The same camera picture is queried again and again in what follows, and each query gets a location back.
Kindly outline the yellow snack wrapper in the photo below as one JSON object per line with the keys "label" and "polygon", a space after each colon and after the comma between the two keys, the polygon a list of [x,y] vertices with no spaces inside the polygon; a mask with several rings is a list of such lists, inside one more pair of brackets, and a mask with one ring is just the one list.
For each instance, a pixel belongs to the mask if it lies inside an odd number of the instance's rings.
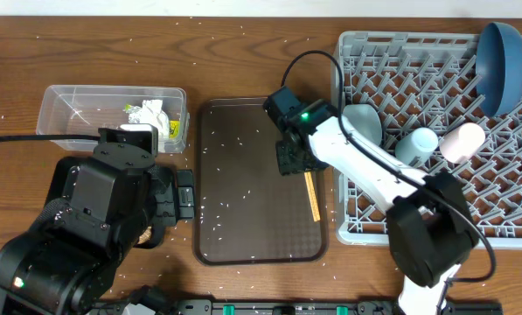
{"label": "yellow snack wrapper", "polygon": [[[130,109],[132,107],[134,107],[134,106],[126,104],[125,108],[124,108],[124,112],[126,114],[129,114],[130,113]],[[171,120],[170,119],[170,135],[169,135],[168,139],[172,139],[172,138],[177,137],[178,136],[178,132],[179,132],[179,128],[180,128],[179,121],[175,121],[175,120]]]}

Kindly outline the light blue cup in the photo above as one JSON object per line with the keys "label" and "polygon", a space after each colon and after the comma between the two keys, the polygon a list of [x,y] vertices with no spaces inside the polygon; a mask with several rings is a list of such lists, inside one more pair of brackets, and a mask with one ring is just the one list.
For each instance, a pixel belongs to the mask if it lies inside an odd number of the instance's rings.
{"label": "light blue cup", "polygon": [[438,144],[439,138],[433,130],[419,128],[396,144],[394,154],[405,165],[416,167],[430,158]]}

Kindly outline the light blue rice bowl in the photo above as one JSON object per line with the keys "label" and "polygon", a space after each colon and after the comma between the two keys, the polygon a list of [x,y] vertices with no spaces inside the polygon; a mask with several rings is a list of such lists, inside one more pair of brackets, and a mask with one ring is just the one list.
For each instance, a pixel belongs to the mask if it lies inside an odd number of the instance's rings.
{"label": "light blue rice bowl", "polygon": [[383,138],[382,125],[377,111],[371,105],[347,105],[343,115],[362,136],[380,146]]}

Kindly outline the white tissue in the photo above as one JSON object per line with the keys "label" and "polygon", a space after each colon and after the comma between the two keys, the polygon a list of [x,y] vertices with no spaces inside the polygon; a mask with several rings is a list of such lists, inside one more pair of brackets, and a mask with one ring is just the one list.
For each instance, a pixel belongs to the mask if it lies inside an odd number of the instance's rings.
{"label": "white tissue", "polygon": [[129,113],[130,123],[147,123],[157,128],[160,139],[170,135],[170,119],[163,111],[162,100],[144,100],[141,107],[134,106]]}

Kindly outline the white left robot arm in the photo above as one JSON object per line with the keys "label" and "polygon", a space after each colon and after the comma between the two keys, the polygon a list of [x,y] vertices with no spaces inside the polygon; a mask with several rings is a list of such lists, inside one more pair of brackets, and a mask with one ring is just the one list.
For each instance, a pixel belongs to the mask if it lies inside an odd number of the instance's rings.
{"label": "white left robot arm", "polygon": [[60,159],[41,214],[0,250],[0,314],[107,312],[100,298],[129,251],[193,218],[193,173],[157,165],[157,128],[100,128],[93,139],[90,157]]}

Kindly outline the blue plate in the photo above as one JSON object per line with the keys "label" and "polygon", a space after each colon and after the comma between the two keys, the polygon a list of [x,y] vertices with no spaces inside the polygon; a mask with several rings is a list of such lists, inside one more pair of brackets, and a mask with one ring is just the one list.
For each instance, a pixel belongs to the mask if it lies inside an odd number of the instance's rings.
{"label": "blue plate", "polygon": [[481,32],[477,45],[477,93],[484,97],[481,110],[488,117],[512,111],[522,97],[522,36],[513,26],[492,22]]}

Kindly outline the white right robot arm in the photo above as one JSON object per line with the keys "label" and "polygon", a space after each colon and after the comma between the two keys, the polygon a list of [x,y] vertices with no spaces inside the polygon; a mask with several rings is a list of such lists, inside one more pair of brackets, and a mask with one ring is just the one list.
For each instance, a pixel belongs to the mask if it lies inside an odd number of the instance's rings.
{"label": "white right robot arm", "polygon": [[487,249],[491,267],[477,282],[494,275],[493,248],[476,227],[452,174],[431,175],[386,153],[345,119],[341,102],[308,104],[281,86],[263,108],[282,134],[276,145],[281,175],[308,175],[332,166],[385,211],[390,253],[404,275],[399,314],[441,313],[448,288],[462,280],[457,271],[478,244]]}

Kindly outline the pink cup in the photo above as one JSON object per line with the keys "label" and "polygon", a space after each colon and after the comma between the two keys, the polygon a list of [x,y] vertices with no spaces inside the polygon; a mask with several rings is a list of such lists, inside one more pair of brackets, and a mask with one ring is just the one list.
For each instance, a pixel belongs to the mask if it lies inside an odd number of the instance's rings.
{"label": "pink cup", "polygon": [[448,162],[460,164],[471,159],[479,151],[485,138],[481,126],[467,122],[450,131],[443,138],[439,149]]}

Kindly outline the brown food scrap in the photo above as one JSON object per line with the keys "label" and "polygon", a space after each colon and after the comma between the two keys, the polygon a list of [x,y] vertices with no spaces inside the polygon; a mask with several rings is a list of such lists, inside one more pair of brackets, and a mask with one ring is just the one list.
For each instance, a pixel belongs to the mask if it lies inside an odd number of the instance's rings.
{"label": "brown food scrap", "polygon": [[151,227],[147,227],[147,229],[139,236],[138,239],[138,245],[144,244],[145,242],[148,242],[151,238]]}

